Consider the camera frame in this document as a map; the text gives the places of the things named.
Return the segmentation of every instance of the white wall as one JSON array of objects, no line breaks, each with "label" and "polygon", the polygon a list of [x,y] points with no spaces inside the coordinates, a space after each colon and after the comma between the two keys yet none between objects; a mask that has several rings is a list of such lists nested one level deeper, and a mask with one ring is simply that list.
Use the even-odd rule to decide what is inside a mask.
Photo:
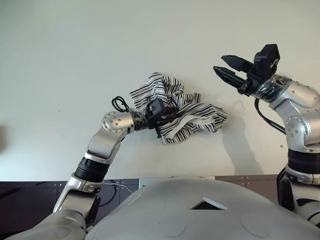
[{"label": "white wall", "polygon": [[111,99],[132,106],[129,92],[154,71],[233,115],[175,145],[150,130],[129,135],[107,178],[278,173],[285,136],[212,67],[277,43],[278,71],[319,91],[319,12],[319,0],[1,0],[0,181],[67,180]]}]

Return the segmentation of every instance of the wire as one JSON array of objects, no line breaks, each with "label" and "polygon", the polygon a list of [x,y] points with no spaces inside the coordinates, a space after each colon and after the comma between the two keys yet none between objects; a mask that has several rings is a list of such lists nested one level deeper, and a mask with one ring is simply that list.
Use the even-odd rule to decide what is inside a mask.
[{"label": "wire", "polygon": [[126,188],[130,193],[134,193],[133,191],[131,191],[126,185],[121,185],[121,184],[118,184],[118,183],[104,183],[105,185],[117,185],[119,187],[123,187],[123,188]]},{"label": "wire", "polygon": [[284,177],[284,174],[286,172],[286,167],[284,167],[278,174],[278,176],[276,176],[276,189],[279,188],[279,183],[280,180]]},{"label": "wire", "polygon": [[117,187],[116,187],[116,183],[115,183],[113,180],[110,180],[110,182],[111,182],[111,183],[104,183],[104,184],[110,184],[110,185],[113,185],[113,188],[114,188],[113,196],[112,196],[112,197],[110,198],[110,200],[109,200],[109,201],[107,201],[106,203],[99,205],[99,208],[100,208],[100,207],[104,207],[104,206],[108,205],[108,204],[109,204],[109,203],[111,203],[111,202],[112,202],[112,200],[113,200],[113,199],[115,199],[115,197],[116,197],[116,194],[117,194]]},{"label": "wire", "polygon": [[129,106],[126,103],[126,101],[123,99],[122,96],[116,96],[111,100],[111,104],[114,107],[115,110],[123,113],[123,112],[129,112]]},{"label": "wire", "polygon": [[279,132],[283,133],[284,135],[286,135],[286,130],[283,126],[280,126],[279,124],[275,123],[274,121],[270,120],[269,118],[265,117],[260,109],[259,109],[259,98],[256,98],[254,100],[254,107],[256,109],[256,111],[258,112],[258,114],[260,115],[260,117],[263,118],[263,120],[266,121],[267,124],[269,124],[271,127],[277,129]]},{"label": "wire", "polygon": [[[39,182],[35,186],[39,186],[39,185],[44,184],[44,183],[47,183],[47,181]],[[18,192],[20,190],[21,190],[20,187],[15,187],[15,188],[10,189],[10,190],[8,190],[6,192],[3,192],[3,193],[0,194],[0,199],[4,199],[5,197],[10,196],[12,194],[15,194],[16,192]]]}]

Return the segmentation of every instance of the clear tape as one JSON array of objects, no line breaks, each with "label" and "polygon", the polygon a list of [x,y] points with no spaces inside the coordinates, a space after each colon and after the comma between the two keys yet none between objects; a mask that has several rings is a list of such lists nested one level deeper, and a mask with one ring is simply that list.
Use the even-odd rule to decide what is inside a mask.
[{"label": "clear tape", "polygon": [[269,80],[265,81],[258,87],[254,96],[267,103],[271,103],[290,82],[291,78],[274,74]]}]

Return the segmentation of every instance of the crumpled cloth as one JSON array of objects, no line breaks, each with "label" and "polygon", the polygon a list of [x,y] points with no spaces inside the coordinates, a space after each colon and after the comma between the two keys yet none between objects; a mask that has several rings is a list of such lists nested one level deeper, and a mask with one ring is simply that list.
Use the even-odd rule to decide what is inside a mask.
[{"label": "crumpled cloth", "polygon": [[130,93],[136,109],[145,111],[148,102],[159,98],[166,107],[178,108],[181,117],[159,126],[163,144],[179,143],[198,130],[215,133],[228,117],[222,108],[200,103],[200,93],[185,93],[176,78],[154,72],[145,85]]}]

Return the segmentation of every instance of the striped cloth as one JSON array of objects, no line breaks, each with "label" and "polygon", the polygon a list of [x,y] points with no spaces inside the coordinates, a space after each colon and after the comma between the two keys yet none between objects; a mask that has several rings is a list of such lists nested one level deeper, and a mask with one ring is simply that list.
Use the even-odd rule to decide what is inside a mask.
[{"label": "striped cloth", "polygon": [[178,108],[181,117],[159,127],[163,144],[179,143],[198,130],[215,133],[228,114],[221,108],[200,103],[200,94],[185,93],[184,86],[174,77],[153,73],[145,85],[130,93],[136,109],[145,111],[148,102],[159,98],[166,107]]}]

